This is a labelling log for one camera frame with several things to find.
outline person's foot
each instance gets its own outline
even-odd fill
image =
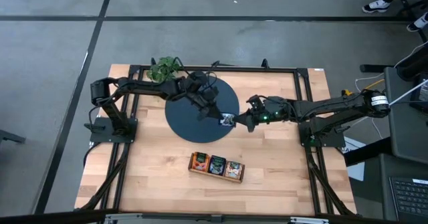
[[[411,23],[407,26],[407,31],[415,32],[421,30],[423,27],[426,26],[428,23],[427,20],[425,20],[427,14],[424,14],[422,17],[420,17],[418,20],[416,20],[414,23]]]
[[[388,10],[390,3],[383,0],[374,1],[362,7],[362,11],[365,13],[384,13]]]

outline green plant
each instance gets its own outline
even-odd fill
[[[159,62],[150,67],[147,71],[147,77],[154,82],[163,82],[167,80],[173,80],[175,78],[174,73],[179,70],[180,65],[174,61],[173,57],[160,58]]]

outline yellow wire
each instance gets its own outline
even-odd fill
[[[381,83],[381,82],[383,82],[383,81],[385,81],[385,79],[381,79],[381,80],[379,80],[379,81],[376,81],[375,83],[373,83],[373,84],[371,84],[371,85],[369,85],[369,86],[365,87],[364,89],[365,89],[365,90],[368,90],[368,89],[370,89],[371,87],[373,87],[373,86],[375,86],[375,85],[377,85],[377,84],[379,84],[379,83]]]

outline small box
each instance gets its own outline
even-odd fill
[[[209,170],[211,163],[215,166],[212,170]],[[205,153],[194,152],[190,157],[189,166],[187,168],[194,173],[209,175],[235,183],[242,183],[245,165],[234,161],[227,161],[223,157],[210,157]]]

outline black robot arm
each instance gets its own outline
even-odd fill
[[[234,121],[247,126],[253,132],[258,124],[311,120],[311,134],[329,132],[363,116],[383,118],[389,113],[387,97],[372,90],[363,90],[359,94],[346,94],[343,91],[339,98],[317,102],[284,99],[278,96],[252,96],[247,102],[251,108],[234,118]],[[327,118],[315,118],[318,114],[335,113]]]
[[[205,117],[223,119],[215,97],[219,91],[216,87],[206,86],[208,77],[202,71],[195,71],[186,78],[175,78],[162,83],[153,83],[127,78],[104,78],[91,84],[91,101],[95,106],[101,107],[112,122],[113,135],[127,135],[131,129],[125,112],[119,111],[115,102],[125,94],[142,94],[159,96],[166,101],[177,101],[187,98],[199,110],[198,119]],[[116,91],[110,95],[110,84],[117,86]]]

